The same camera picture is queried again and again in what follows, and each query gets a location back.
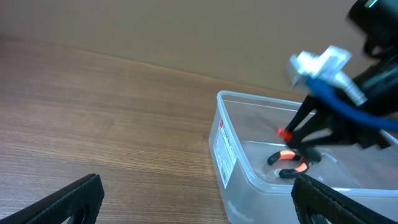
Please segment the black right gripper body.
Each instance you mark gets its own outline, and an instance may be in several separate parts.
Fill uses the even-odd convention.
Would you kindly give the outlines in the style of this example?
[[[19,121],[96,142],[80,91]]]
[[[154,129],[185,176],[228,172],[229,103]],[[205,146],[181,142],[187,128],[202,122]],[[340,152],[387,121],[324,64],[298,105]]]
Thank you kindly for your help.
[[[380,130],[397,131],[397,121],[386,117],[397,112],[397,56],[384,58],[353,79],[368,99],[355,105],[346,93],[317,79],[317,98],[351,128],[349,143],[363,148],[389,144]]]

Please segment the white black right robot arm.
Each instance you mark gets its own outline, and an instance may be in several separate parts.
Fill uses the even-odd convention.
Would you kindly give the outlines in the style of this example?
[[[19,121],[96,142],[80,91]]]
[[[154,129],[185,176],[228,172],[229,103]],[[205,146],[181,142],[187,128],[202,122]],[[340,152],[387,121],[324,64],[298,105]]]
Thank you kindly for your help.
[[[365,36],[364,53],[378,62],[350,78],[343,67],[351,54],[329,46],[322,54],[303,51],[289,59],[294,85],[309,93],[278,135],[289,148],[320,145],[389,147],[382,130],[397,131],[397,1],[356,1],[348,19]]]

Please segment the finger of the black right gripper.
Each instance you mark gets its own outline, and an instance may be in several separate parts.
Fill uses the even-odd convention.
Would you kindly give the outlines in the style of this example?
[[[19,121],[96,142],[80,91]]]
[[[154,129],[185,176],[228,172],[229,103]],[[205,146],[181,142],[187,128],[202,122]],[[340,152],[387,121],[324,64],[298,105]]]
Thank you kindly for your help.
[[[295,130],[299,124],[316,108],[317,99],[307,95],[291,122],[285,128],[292,134],[310,134],[315,131],[316,116],[313,116],[300,129]]]
[[[286,142],[289,148],[301,149],[344,143],[345,138],[341,134],[345,124],[343,120],[328,116],[312,116],[303,126],[295,130],[302,121],[301,118],[295,118],[285,129],[292,134]]]

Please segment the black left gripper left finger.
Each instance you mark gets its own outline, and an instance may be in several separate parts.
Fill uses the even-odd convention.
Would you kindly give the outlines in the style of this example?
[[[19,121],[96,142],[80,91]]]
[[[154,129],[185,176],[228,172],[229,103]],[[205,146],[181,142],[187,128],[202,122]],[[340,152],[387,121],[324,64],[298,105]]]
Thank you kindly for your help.
[[[88,174],[22,210],[2,224],[95,223],[104,199],[100,175]]]

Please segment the orange black needle-nose pliers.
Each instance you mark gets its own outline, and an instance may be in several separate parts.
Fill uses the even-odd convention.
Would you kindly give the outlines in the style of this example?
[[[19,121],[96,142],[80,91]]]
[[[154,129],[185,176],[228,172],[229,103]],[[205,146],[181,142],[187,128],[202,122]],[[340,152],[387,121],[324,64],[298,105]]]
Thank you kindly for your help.
[[[298,151],[285,149],[273,153],[268,159],[269,166],[277,166],[276,174],[281,179],[294,179],[306,173],[312,162],[304,158]]]

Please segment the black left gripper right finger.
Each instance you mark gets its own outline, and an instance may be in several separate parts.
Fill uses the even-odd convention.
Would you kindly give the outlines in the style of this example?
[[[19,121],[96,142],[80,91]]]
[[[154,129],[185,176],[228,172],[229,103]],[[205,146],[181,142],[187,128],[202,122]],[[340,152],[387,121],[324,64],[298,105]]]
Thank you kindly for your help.
[[[306,174],[295,178],[291,196],[300,224],[397,224]]]

